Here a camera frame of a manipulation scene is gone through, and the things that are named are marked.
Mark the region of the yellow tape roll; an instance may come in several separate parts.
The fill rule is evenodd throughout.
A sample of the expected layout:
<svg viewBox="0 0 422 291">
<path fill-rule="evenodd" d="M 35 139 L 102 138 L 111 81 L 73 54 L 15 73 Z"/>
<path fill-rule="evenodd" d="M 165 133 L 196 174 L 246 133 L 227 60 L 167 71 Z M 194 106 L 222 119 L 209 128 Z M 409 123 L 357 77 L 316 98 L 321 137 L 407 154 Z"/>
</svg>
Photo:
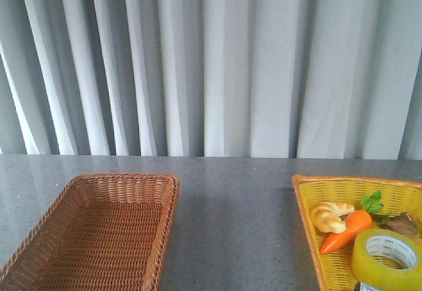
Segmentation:
<svg viewBox="0 0 422 291">
<path fill-rule="evenodd" d="M 421 246 L 390 230 L 365 230 L 355 238 L 351 269 L 379 290 L 420 290 Z"/>
</svg>

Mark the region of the grey pleated curtain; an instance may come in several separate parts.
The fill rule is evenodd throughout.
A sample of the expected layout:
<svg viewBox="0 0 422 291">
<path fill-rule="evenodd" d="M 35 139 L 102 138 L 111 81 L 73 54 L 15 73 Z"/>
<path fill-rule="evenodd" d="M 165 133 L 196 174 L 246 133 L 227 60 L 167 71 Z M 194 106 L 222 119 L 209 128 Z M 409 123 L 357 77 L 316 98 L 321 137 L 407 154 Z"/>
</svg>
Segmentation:
<svg viewBox="0 0 422 291">
<path fill-rule="evenodd" d="M 1 0 L 1 153 L 421 158 L 421 0 Z"/>
</svg>

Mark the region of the toy croissant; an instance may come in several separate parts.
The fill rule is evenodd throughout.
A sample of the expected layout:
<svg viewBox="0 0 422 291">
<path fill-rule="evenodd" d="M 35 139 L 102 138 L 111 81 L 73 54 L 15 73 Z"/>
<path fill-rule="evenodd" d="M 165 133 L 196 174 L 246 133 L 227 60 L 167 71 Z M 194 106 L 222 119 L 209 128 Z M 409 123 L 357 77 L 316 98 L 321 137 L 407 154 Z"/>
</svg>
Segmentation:
<svg viewBox="0 0 422 291">
<path fill-rule="evenodd" d="M 353 204 L 323 201 L 311 209 L 311 222 L 323 233 L 339 234 L 346 230 L 346 223 L 342 220 L 342 216 L 348 215 L 354 210 Z"/>
</svg>

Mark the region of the brown wicker basket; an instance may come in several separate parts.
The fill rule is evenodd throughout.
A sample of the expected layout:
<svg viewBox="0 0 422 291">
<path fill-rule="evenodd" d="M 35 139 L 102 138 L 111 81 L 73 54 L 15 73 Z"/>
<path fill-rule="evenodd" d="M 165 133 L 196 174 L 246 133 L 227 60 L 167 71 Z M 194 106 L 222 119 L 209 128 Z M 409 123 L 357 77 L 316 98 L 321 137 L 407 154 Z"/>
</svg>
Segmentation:
<svg viewBox="0 0 422 291">
<path fill-rule="evenodd" d="M 157 290 L 179 198 L 171 174 L 83 174 L 1 269 L 2 290 Z"/>
</svg>

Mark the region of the yellow wicker basket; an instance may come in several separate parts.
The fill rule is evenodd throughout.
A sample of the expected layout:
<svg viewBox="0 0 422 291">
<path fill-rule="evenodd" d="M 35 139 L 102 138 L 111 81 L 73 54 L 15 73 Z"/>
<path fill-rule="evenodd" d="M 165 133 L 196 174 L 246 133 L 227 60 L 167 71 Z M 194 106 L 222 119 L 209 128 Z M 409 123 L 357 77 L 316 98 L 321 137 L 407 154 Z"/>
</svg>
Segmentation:
<svg viewBox="0 0 422 291">
<path fill-rule="evenodd" d="M 321 290 L 353 290 L 357 280 L 351 270 L 351 242 L 328 255 L 320 254 L 320 247 L 327 235 L 312 225 L 309 216 L 311 209 L 320 202 L 347 202 L 358 210 L 361 208 L 363 195 L 369 196 L 380 191 L 380 201 L 384 206 L 379 213 L 389 216 L 408 213 L 418 227 L 415 242 L 421 245 L 421 184 L 418 182 L 297 174 L 292 177 L 292 184 Z"/>
</svg>

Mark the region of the toy orange carrot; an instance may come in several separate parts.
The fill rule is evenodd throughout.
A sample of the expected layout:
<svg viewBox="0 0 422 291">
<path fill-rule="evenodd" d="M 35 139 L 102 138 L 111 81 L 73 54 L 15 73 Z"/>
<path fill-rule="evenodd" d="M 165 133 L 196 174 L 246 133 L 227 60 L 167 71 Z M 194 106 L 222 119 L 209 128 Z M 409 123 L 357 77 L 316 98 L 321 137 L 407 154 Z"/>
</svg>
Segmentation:
<svg viewBox="0 0 422 291">
<path fill-rule="evenodd" d="M 365 194 L 360 199 L 361 209 L 349 213 L 344 222 L 346 229 L 339 234 L 329 234 L 320 247 L 320 254 L 327 255 L 352 242 L 358 234 L 369 229 L 373 224 L 373 216 L 380 212 L 382 193 L 376 190 L 371 195 Z"/>
</svg>

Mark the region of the brown ginger root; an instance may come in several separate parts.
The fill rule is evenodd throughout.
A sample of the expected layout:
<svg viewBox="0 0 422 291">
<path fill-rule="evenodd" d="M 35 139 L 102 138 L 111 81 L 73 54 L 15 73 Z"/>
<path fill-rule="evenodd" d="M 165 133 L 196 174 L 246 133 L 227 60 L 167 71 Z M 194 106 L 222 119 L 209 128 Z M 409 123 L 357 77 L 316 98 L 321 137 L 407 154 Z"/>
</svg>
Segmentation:
<svg viewBox="0 0 422 291">
<path fill-rule="evenodd" d="M 412 240 L 414 240 L 419 233 L 416 223 L 406 212 L 402 212 L 398 216 L 384 219 L 382 225 Z"/>
</svg>

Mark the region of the dark grey packet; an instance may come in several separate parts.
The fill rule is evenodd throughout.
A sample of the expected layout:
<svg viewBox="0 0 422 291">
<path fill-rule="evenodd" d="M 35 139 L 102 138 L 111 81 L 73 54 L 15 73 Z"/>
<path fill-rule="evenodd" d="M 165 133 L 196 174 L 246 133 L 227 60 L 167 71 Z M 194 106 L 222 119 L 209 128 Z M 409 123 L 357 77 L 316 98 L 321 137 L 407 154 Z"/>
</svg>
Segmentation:
<svg viewBox="0 0 422 291">
<path fill-rule="evenodd" d="M 378 288 L 364 282 L 357 282 L 353 291 L 380 291 Z"/>
</svg>

